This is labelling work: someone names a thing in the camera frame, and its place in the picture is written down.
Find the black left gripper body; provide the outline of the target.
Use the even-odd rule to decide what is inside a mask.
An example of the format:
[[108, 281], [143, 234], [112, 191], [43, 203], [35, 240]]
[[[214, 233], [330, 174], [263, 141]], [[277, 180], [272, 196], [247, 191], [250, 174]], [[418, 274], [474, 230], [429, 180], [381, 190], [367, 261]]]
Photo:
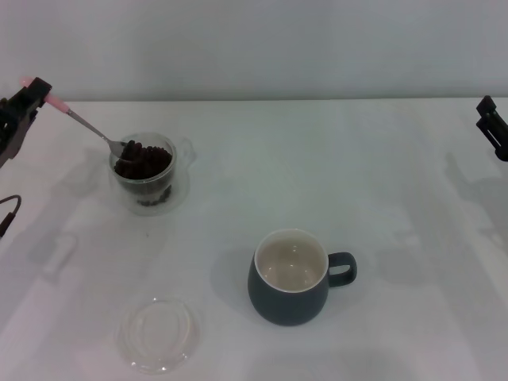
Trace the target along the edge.
[[1, 121], [1, 167], [18, 154], [23, 140], [24, 129], [20, 125]]

